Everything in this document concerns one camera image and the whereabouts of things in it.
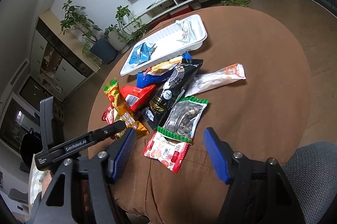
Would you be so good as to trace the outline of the person's left hand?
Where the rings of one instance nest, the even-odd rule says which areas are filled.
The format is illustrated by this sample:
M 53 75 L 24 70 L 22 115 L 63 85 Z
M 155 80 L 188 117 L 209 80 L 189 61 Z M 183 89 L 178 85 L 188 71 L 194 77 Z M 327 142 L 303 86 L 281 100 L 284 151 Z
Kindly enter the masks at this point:
M 49 187 L 49 184 L 51 183 L 53 177 L 52 177 L 52 173 L 48 172 L 47 175 L 45 176 L 45 178 L 42 181 L 42 193 L 41 193 L 41 198 L 43 198 L 43 196 L 45 195 L 46 190 Z

